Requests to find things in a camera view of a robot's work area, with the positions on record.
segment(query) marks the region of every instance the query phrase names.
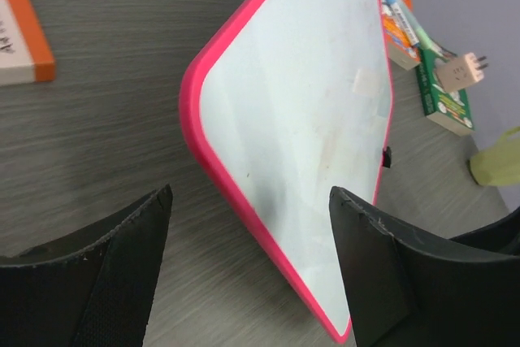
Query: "orange and white box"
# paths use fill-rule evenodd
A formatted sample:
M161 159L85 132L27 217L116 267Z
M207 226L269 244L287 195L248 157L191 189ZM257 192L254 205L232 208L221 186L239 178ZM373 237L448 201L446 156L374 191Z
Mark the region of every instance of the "orange and white box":
M56 62L30 0L0 0L0 85L50 81Z

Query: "blue marker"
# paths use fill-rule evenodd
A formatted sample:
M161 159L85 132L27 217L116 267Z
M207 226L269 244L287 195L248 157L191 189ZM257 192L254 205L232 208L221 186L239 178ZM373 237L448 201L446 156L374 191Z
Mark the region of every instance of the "blue marker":
M419 39L415 35L414 30L412 29L410 23L405 17L405 13L399 6L399 3L397 0L385 0L388 6L392 9L393 14L396 17L396 22L401 28L401 30L405 33L406 37L408 38L409 43L412 45L412 47L417 47L419 45Z

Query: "black plastic part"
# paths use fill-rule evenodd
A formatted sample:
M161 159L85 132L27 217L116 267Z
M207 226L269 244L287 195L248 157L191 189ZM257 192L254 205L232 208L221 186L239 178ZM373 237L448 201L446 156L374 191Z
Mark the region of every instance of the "black plastic part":
M171 203L166 186L70 235L0 257L0 345L142 345Z
M392 149L387 146L383 150L383 167L390 168L392 166Z
M329 208L358 347L519 345L520 258L495 251L520 211L448 240L345 189Z

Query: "pink border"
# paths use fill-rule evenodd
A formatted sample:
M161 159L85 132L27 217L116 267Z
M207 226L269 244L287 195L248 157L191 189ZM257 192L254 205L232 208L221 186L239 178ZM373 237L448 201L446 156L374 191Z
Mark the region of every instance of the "pink border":
M257 9L265 0L245 0L244 3L235 11L230 19L222 26L222 28L211 38L204 46L197 57L189 64L184 74L180 86L179 96L179 113L180 125L184 135L184 139L188 144L188 148L195 156L195 159L201 164L208 176L214 181L215 185L223 193L234 211L238 214L244 225L249 229L260 246L267 252L273 263L280 269L292 288L298 293L302 301L310 308L319 322L331 335L331 338L338 342L344 343L349 337L352 328L352 322L349 320L347 329L341 335L331 321L314 299L314 296L307 288L303 280L297 274L293 265L285 257L284 253L271 236L263 222L255 213L253 207L249 204L241 190L235 184L224 165L211 148L202 129L200 117L200 97L202 84L209 70L213 67L222 53L229 47L241 29L249 22ZM389 124L392 118L393 108L393 86L391 93L391 110L388 117L388 126L385 135L384 144L388 139ZM381 171L379 169L378 181L375 186L374 202L379 188Z

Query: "gray wooden surface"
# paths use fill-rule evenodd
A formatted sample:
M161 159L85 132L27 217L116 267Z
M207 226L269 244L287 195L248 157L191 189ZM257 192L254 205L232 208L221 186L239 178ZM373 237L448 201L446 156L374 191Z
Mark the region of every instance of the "gray wooden surface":
M33 0L58 79L0 89L1 254L171 183L175 211L147 346L333 345L180 133L184 69L242 1ZM423 118L413 72L394 76L395 164L379 206L441 236L505 214L496 190L466 172L471 140Z

